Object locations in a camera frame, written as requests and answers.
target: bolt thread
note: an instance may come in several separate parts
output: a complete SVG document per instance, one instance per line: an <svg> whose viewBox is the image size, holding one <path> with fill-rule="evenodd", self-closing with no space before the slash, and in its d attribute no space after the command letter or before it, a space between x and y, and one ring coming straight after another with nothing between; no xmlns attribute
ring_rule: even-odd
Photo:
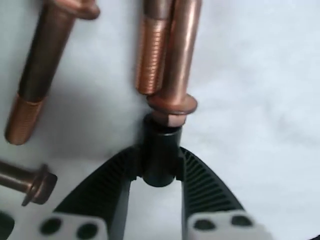
<svg viewBox="0 0 320 240"><path fill-rule="evenodd" d="M152 95L161 88L169 25L168 20L142 19L135 80L140 94Z"/></svg>
<svg viewBox="0 0 320 240"><path fill-rule="evenodd" d="M22 145L30 138L44 100L29 102L16 96L5 129L5 139L13 145Z"/></svg>

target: copper-coated bolt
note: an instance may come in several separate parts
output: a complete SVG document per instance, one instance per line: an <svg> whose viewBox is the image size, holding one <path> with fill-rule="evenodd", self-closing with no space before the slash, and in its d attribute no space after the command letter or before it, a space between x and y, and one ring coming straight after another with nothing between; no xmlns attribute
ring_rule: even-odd
<svg viewBox="0 0 320 240"><path fill-rule="evenodd" d="M190 67L198 30L202 0L176 0L165 57L161 89L148 96L156 112L154 120L169 127L184 124L186 115L197 108L197 101L187 94Z"/></svg>
<svg viewBox="0 0 320 240"><path fill-rule="evenodd" d="M135 79L135 87L143 95L151 95L161 87L172 2L143 0Z"/></svg>
<svg viewBox="0 0 320 240"><path fill-rule="evenodd" d="M9 143L21 145L31 136L76 18L99 14L95 0L44 0L5 130Z"/></svg>
<svg viewBox="0 0 320 240"><path fill-rule="evenodd" d="M0 161L0 185L25 193L22 206L33 202L45 204L53 192L57 176L48 172L46 165L31 172Z"/></svg>

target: hex head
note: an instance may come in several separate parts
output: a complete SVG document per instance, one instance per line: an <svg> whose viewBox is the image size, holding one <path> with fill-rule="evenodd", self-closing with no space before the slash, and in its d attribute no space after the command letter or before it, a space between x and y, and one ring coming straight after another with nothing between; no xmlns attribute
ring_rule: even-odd
<svg viewBox="0 0 320 240"><path fill-rule="evenodd" d="M38 172L34 174L34 179L29 190L26 192L22 206L30 202L35 204L45 204L51 193L55 189L58 177L48 171L46 165L43 165Z"/></svg>
<svg viewBox="0 0 320 240"><path fill-rule="evenodd" d="M94 20L100 15L96 0L51 0L63 10L85 20Z"/></svg>
<svg viewBox="0 0 320 240"><path fill-rule="evenodd" d="M173 115L154 111L152 113L152 118L163 126L176 128L185 124L187 115Z"/></svg>

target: white plastic part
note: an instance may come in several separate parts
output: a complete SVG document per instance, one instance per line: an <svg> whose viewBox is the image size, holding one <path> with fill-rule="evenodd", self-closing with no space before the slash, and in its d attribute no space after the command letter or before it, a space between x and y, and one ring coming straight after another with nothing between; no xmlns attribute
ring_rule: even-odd
<svg viewBox="0 0 320 240"><path fill-rule="evenodd" d="M247 212L233 210L193 214L187 220L186 239L273 240L273 237Z"/></svg>
<svg viewBox="0 0 320 240"><path fill-rule="evenodd" d="M42 226L47 220L59 219L61 225L53 234L41 233ZM79 238L77 233L83 226L96 226L97 232L91 238ZM107 226L98 217L73 215L65 213L36 212L27 219L17 222L8 240L107 240Z"/></svg>

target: white cloth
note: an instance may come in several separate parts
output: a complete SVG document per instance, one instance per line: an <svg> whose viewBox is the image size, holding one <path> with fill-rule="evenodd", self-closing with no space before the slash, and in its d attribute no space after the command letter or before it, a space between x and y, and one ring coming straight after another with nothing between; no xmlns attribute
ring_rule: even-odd
<svg viewBox="0 0 320 240"><path fill-rule="evenodd" d="M131 145L148 108L134 90L141 0L100 0L96 21L77 20L30 141L0 158L59 177L46 205L20 207L0 186L0 210L15 218L53 210L106 158ZM37 0L0 1L0 129L5 128L38 19ZM199 102L182 145L227 184L276 239L320 233L320 2L203 0L188 92ZM132 184L126 240L178 240L178 182Z"/></svg>

